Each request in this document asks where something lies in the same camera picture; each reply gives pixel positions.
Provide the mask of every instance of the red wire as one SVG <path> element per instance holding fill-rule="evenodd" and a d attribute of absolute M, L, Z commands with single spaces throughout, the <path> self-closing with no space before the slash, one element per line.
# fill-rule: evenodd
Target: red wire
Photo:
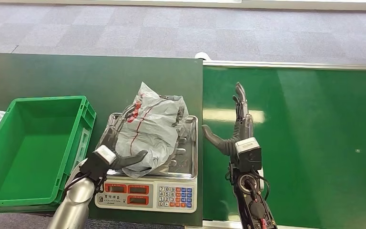
<path fill-rule="evenodd" d="M 265 219 L 261 219 L 260 222 L 262 224 L 262 229 L 267 229 L 267 227 L 266 227 L 266 220 Z"/>

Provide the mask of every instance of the gray carpet floor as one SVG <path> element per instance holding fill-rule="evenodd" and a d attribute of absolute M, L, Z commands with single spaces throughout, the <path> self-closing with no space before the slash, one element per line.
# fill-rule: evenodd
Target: gray carpet floor
<path fill-rule="evenodd" d="M 366 64 L 366 12 L 0 4 L 0 52 Z M 0 229 L 49 218 L 0 214 Z M 89 220 L 88 229 L 174 226 Z"/>

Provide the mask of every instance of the metal cylinder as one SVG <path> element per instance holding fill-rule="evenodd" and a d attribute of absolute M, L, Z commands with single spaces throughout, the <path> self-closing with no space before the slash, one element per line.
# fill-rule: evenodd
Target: metal cylinder
<path fill-rule="evenodd" d="M 89 202 L 94 194 L 94 183 L 83 178 L 66 193 L 47 229 L 82 229 L 89 215 Z"/>

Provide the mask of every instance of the black cable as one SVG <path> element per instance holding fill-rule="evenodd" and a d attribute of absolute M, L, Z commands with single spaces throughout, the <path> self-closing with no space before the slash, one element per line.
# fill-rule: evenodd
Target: black cable
<path fill-rule="evenodd" d="M 82 179 L 84 179 L 84 178 L 87 178 L 88 176 L 90 175 L 90 173 L 85 173 L 85 174 L 83 174 L 81 177 L 78 177 L 78 178 L 76 178 L 76 179 L 74 179 L 65 189 L 64 189 L 64 193 L 63 193 L 63 195 L 62 195 L 62 198 L 64 199 L 64 197 L 67 195 L 67 192 L 68 192 L 68 190 L 70 189 L 70 187 L 72 186 L 72 185 L 74 185 L 74 184 L 76 184 L 76 182 L 78 182 L 78 181 L 80 181 L 80 180 L 82 180 Z"/>
<path fill-rule="evenodd" d="M 250 188 L 250 195 L 252 196 L 252 200 L 256 200 L 256 190 L 254 189 L 252 183 L 247 179 L 245 180 L 245 184 Z"/>
<path fill-rule="evenodd" d="M 253 168 L 252 168 L 251 173 L 253 175 L 255 175 L 257 178 L 262 179 L 266 183 L 267 189 L 266 189 L 266 196 L 264 197 L 264 200 L 267 200 L 267 198 L 269 197 L 269 194 L 270 194 L 270 182 L 266 178 L 264 178 L 261 175 L 259 175 L 258 173 L 256 173 L 256 171 Z"/>

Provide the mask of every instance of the stainless steel tray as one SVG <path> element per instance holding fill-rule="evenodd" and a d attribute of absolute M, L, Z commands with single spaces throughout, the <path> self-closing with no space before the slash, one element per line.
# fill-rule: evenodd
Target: stainless steel tray
<path fill-rule="evenodd" d="M 107 126 L 114 125 L 121 113 L 113 113 Z M 183 123 L 185 131 L 179 133 L 173 153 L 160 167 L 143 178 L 194 179 L 198 169 L 198 119 L 189 115 Z M 109 176 L 126 176 L 121 170 L 109 170 Z"/>

